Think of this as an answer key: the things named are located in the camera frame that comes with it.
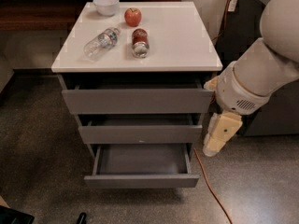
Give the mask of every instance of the drawer cabinet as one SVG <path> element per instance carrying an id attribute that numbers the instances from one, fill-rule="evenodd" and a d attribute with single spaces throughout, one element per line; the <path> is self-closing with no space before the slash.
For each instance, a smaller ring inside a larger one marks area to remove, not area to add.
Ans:
<path id="1" fill-rule="evenodd" d="M 85 144 L 193 143 L 202 126 L 191 115 L 80 116 Z"/>
<path id="2" fill-rule="evenodd" d="M 196 73 L 59 75 L 100 189 L 195 187 L 192 147 L 212 92 Z"/>
<path id="3" fill-rule="evenodd" d="M 101 189 L 195 187 L 185 144 L 111 145 L 97 149 L 86 184 Z"/>
<path id="4" fill-rule="evenodd" d="M 154 75 L 143 80 L 135 76 L 74 79 L 63 97 L 71 114 L 205 113 L 211 91 L 202 89 L 194 77 L 176 77 L 168 82 Z"/>

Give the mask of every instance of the orange cable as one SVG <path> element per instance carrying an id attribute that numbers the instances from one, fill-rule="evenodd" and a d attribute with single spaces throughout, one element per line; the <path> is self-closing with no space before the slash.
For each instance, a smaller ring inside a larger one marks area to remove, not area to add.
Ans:
<path id="1" fill-rule="evenodd" d="M 204 165 L 203 163 L 201 162 L 200 158 L 199 158 L 199 154 L 197 153 L 196 149 L 194 149 L 194 153 L 196 155 L 196 159 L 198 160 L 198 163 L 202 169 L 202 172 L 203 172 L 203 175 L 204 175 L 204 179 L 206 181 L 206 185 L 208 187 L 208 189 L 210 190 L 210 192 L 213 194 L 214 198 L 216 199 L 217 203 L 220 205 L 220 207 L 222 208 L 224 214 L 226 215 L 226 217 L 228 218 L 229 222 L 231 224 L 233 224 L 233 221 L 231 220 L 230 216 L 228 215 L 227 211 L 225 210 L 224 206 L 221 204 L 221 201 L 219 200 L 219 198 L 216 196 L 216 193 L 214 192 L 213 188 L 210 186 L 208 180 L 207 180 L 207 177 L 206 177 L 206 171 L 205 171 L 205 168 L 204 168 Z"/>
<path id="2" fill-rule="evenodd" d="M 215 92 L 213 92 L 212 99 L 209 104 L 212 105 L 215 101 L 216 101 L 216 94 Z"/>
<path id="3" fill-rule="evenodd" d="M 223 29 L 222 31 L 212 39 L 212 41 L 216 40 L 217 38 L 219 38 L 220 36 L 222 36 L 222 34 L 224 33 L 225 27 L 226 27 L 226 19 L 227 19 L 227 12 L 228 12 L 228 6 L 230 4 L 232 0 L 227 0 L 226 5 L 225 5 L 225 9 L 224 9 L 224 15 L 223 15 Z"/>

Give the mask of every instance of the floor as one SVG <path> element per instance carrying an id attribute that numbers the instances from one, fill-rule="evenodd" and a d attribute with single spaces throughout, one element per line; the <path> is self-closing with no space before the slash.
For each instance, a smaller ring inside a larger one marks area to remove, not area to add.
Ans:
<path id="1" fill-rule="evenodd" d="M 299 135 L 236 136 L 214 158 L 202 139 L 197 149 L 234 223 L 298 223 Z M 16 75 L 0 101 L 0 195 L 11 208 L 42 224 L 81 212 L 94 224 L 228 223 L 202 175 L 194 189 L 89 189 L 92 168 L 57 77 Z"/>

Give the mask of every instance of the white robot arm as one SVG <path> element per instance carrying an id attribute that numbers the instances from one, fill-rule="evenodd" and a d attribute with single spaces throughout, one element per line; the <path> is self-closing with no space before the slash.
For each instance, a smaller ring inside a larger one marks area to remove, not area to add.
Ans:
<path id="1" fill-rule="evenodd" d="M 299 78 L 299 0 L 271 0 L 260 22 L 262 37 L 205 88 L 215 91 L 223 113 L 214 114 L 204 153 L 217 154 L 249 115 L 265 105 L 273 92 Z"/>

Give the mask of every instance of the gray cabinet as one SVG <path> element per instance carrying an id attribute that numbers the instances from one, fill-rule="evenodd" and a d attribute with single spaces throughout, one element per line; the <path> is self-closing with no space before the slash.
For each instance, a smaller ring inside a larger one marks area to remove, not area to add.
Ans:
<path id="1" fill-rule="evenodd" d="M 202 73 L 64 73 L 63 97 L 94 158 L 100 189 L 195 187 L 192 147 L 211 91 Z"/>

